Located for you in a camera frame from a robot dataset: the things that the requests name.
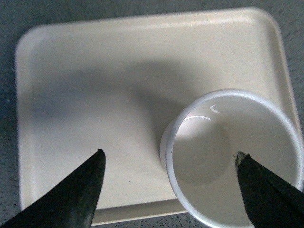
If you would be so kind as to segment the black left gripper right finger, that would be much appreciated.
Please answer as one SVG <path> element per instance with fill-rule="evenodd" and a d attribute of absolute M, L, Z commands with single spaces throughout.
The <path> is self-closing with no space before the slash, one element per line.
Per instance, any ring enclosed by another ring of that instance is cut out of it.
<path fill-rule="evenodd" d="M 235 167 L 245 211 L 254 227 L 304 226 L 304 194 L 300 190 L 241 151 Z"/>

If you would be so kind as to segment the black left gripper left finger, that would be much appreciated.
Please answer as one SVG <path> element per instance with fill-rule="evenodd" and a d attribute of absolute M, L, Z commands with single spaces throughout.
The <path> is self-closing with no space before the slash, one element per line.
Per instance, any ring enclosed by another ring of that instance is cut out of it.
<path fill-rule="evenodd" d="M 106 157 L 99 149 L 3 228 L 89 228 L 102 189 Z"/>

